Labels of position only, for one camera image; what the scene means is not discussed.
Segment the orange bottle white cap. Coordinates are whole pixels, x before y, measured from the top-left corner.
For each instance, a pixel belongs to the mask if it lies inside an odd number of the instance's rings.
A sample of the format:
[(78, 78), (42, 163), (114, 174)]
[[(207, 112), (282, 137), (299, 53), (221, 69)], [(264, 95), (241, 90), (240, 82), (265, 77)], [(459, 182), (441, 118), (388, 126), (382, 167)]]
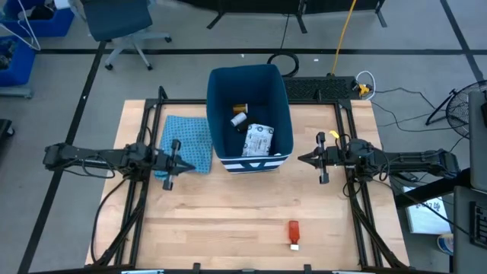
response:
[(291, 220), (288, 222), (288, 238), (290, 240), (290, 249), (293, 251), (299, 250), (298, 241), (300, 240), (299, 222)]

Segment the dark grey desk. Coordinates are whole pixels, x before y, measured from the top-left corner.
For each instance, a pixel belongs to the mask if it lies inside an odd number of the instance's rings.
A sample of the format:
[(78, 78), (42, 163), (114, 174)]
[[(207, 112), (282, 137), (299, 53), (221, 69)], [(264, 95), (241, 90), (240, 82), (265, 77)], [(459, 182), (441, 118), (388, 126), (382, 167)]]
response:
[(487, 250), (470, 243), (469, 203), (487, 207), (487, 193), (473, 188), (470, 168), (454, 179), (440, 179), (396, 196), (396, 206), (404, 208), (419, 202), (454, 195), (454, 273), (487, 274)]

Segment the black mesh panel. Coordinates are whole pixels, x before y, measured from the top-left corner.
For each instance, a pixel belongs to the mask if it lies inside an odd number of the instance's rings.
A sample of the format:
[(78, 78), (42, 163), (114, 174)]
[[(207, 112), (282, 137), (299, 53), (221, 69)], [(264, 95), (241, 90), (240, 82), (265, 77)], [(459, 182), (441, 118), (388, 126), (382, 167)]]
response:
[(358, 82), (354, 77), (283, 78), (291, 100), (359, 100)]

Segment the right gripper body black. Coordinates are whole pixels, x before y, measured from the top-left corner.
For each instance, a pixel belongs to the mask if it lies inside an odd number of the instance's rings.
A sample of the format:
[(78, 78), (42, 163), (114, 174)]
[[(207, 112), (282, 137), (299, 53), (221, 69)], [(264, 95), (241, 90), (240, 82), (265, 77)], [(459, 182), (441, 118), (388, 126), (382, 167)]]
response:
[(345, 163), (345, 156), (343, 151), (337, 147), (332, 146), (327, 148), (325, 146), (325, 133), (317, 133), (317, 168), (320, 170), (320, 184), (327, 184), (329, 182), (329, 174), (326, 171), (327, 166), (343, 165)]

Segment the large blue plastic bin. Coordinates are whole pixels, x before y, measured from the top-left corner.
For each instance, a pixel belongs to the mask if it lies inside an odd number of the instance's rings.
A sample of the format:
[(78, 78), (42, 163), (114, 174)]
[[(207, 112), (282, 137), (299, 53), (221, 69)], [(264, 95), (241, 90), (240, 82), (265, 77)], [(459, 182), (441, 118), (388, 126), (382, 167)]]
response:
[(73, 18), (69, 8), (58, 10), (53, 0), (6, 0), (0, 6), (0, 27), (20, 37), (31, 31), (36, 37), (64, 37)]

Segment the navy fabric basket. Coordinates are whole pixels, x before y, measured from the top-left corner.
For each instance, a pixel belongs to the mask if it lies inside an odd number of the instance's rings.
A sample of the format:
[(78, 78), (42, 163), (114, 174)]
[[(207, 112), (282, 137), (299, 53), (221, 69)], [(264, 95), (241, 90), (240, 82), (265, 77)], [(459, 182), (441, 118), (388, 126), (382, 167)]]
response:
[[(246, 104), (247, 119), (273, 128), (267, 155), (244, 154), (247, 134), (231, 124), (234, 106)], [(285, 85), (275, 65), (245, 65), (212, 70), (208, 80), (206, 116), (215, 153), (232, 173), (275, 170), (293, 151), (293, 130)]]

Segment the small blue plastic bin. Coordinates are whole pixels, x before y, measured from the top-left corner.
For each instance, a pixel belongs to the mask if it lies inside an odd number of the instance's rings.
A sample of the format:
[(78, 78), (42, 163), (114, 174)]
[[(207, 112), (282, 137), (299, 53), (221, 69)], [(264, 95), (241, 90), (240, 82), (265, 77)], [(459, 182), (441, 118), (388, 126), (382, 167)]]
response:
[(29, 81), (35, 52), (15, 36), (0, 37), (0, 87)]

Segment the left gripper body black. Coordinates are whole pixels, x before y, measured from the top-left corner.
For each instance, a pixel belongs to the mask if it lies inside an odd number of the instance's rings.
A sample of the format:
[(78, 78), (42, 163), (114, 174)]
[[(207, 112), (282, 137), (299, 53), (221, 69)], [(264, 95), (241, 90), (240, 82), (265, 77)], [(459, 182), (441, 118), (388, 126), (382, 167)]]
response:
[(149, 167), (151, 170), (161, 170), (167, 173), (167, 176), (163, 182), (164, 190), (173, 189), (173, 179), (180, 173), (180, 147), (181, 142), (178, 139), (174, 139), (171, 144), (169, 155), (165, 154), (163, 150), (158, 149), (155, 149), (153, 152), (153, 157)]

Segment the grey monitor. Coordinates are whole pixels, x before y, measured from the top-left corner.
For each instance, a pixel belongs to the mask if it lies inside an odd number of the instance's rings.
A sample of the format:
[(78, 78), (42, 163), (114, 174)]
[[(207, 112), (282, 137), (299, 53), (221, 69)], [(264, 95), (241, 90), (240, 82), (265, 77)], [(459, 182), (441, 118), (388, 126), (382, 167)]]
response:
[(469, 158), (473, 188), (487, 193), (487, 101), (482, 92), (469, 93)]

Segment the blue office chair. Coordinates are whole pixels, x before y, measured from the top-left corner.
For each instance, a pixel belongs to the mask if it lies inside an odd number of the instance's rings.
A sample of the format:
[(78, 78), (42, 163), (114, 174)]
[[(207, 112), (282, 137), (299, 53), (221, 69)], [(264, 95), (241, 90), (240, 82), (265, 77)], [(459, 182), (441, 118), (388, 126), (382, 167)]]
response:
[(144, 40), (163, 39), (170, 43), (172, 37), (165, 32), (151, 32), (153, 24), (149, 6), (155, 0), (81, 0), (85, 20), (91, 36), (97, 42), (120, 39), (121, 42), (105, 61), (105, 68), (111, 70), (116, 57), (129, 46), (133, 46), (142, 58), (147, 70), (152, 70), (141, 48)]

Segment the black aluminium table frame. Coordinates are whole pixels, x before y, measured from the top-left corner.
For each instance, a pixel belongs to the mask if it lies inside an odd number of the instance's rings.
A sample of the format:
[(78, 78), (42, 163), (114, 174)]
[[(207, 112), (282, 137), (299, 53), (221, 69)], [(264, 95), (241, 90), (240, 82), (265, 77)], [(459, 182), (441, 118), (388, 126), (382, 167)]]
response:
[[(209, 174), (179, 176), (171, 191), (159, 180), (107, 180), (94, 256), (101, 257), (138, 198), (145, 210), (116, 251), (111, 265), (137, 269), (360, 270), (385, 266), (386, 258), (360, 225), (348, 198), (374, 221), (377, 233), (408, 263), (393, 193), (386, 183), (351, 184), (352, 174), (330, 167), (330, 182), (298, 157), (313, 150), (318, 132), (336, 130), (379, 142), (371, 104), (346, 100), (290, 107), (294, 149), (279, 168), (232, 174), (213, 158)], [(299, 250), (290, 249), (288, 222), (299, 222)]]

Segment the black table stand legs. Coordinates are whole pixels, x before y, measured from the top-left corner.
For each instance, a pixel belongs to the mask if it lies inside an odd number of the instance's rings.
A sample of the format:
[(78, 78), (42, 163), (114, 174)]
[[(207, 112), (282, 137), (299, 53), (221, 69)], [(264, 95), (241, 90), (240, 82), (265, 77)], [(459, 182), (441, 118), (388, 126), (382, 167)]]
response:
[(195, 5), (217, 12), (216, 18), (207, 26), (212, 29), (228, 13), (263, 13), (294, 15), (302, 33), (307, 33), (303, 21), (305, 14), (322, 14), (349, 10), (355, 1), (357, 11), (373, 11), (382, 27), (387, 24), (381, 14), (386, 0), (196, 0)]

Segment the white green-print gauze pack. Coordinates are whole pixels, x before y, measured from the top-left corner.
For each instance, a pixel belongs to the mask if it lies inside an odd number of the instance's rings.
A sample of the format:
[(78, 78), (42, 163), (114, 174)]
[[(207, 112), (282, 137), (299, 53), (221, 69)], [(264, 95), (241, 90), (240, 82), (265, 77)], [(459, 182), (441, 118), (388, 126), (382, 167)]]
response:
[(243, 157), (268, 156), (274, 129), (270, 126), (250, 124), (243, 144)]

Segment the white printed box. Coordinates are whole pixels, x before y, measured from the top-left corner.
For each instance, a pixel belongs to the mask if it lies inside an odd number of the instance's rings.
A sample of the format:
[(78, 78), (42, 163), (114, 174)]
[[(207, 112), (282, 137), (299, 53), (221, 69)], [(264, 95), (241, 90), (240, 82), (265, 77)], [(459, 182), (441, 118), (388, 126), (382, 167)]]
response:
[(406, 208), (409, 231), (412, 234), (449, 234), (451, 227), (447, 221), (445, 202), (442, 198), (434, 198), (423, 204), (415, 204)]

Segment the black floor fan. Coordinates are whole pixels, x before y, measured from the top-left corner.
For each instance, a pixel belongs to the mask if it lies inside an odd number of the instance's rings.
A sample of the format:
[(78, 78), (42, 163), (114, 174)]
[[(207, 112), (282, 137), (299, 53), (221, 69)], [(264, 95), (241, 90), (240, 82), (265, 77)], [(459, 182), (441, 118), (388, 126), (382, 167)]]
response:
[(487, 99), (487, 80), (477, 81), (461, 90), (453, 89), (447, 98), (427, 118), (425, 125), (445, 119), (450, 128), (462, 137), (469, 138), (469, 94), (482, 92)]

